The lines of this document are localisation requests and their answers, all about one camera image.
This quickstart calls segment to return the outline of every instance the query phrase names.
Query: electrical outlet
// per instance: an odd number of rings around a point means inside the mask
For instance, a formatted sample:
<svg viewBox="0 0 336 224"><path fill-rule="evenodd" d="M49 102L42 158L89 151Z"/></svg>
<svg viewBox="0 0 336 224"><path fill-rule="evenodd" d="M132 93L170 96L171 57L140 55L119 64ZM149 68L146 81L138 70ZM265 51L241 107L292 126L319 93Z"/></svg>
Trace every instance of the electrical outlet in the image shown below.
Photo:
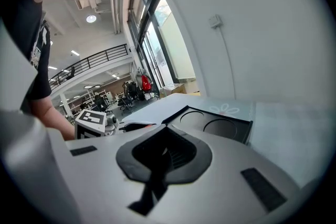
<svg viewBox="0 0 336 224"><path fill-rule="evenodd" d="M209 25L210 25L211 28L216 28L216 27L221 26L223 24L222 20L220 19L220 16L218 14L210 17L208 22L209 22Z"/></svg>

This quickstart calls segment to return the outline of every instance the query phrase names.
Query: red bag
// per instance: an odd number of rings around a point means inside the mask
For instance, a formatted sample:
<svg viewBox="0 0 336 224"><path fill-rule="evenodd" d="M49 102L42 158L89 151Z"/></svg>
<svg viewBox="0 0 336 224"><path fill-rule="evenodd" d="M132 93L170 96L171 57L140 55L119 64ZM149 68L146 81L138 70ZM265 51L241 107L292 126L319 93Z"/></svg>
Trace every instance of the red bag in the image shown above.
<svg viewBox="0 0 336 224"><path fill-rule="evenodd" d="M151 84L148 81L148 78L144 75L141 76L142 79L142 90L147 92L152 89Z"/></svg>

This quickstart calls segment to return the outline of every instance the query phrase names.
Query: flower pattern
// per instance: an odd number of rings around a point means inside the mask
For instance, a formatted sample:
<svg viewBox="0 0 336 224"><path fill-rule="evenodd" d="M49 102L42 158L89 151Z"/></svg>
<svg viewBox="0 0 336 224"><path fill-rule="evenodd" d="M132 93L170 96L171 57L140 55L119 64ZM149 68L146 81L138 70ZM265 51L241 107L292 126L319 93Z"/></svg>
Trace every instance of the flower pattern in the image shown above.
<svg viewBox="0 0 336 224"><path fill-rule="evenodd" d="M223 116L227 116L227 117L231 117L231 118L237 118L235 116L233 116L232 114L238 113L239 112L239 108L231 108L229 109L229 105L228 104L222 104L221 108L218 108L216 106L210 106L209 110L211 112L223 115Z"/></svg>

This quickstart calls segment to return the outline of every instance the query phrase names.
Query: white cable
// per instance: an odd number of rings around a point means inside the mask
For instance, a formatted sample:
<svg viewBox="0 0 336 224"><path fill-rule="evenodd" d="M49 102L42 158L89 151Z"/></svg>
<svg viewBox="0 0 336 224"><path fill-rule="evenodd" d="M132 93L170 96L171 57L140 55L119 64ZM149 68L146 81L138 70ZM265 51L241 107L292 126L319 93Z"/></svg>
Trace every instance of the white cable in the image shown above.
<svg viewBox="0 0 336 224"><path fill-rule="evenodd" d="M221 27L220 26L216 27L216 29L219 29L219 33L220 33L220 36L222 37L222 40L223 40L223 43L224 43L224 47L225 47L225 50L226 50L227 58L229 60L229 65L230 65L230 70L231 70L231 78L232 78L232 84L233 84L233 94L234 94L234 98L236 100L236 87L235 87L235 80L234 80L234 76L233 76L233 69L232 69L231 60L230 60L230 54L229 54L229 51L227 49L225 38L224 38L224 35L222 33Z"/></svg>

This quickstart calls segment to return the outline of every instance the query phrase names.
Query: forearm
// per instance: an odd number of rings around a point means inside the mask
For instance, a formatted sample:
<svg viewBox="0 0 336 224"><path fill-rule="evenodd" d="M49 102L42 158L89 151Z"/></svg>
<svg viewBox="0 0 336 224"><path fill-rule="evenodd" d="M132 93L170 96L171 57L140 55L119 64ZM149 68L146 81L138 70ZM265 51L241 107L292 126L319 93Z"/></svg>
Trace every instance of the forearm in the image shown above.
<svg viewBox="0 0 336 224"><path fill-rule="evenodd" d="M71 125L66 118L59 113L54 107L39 118L46 127L51 127L59 130L64 140L75 139L75 127Z"/></svg>

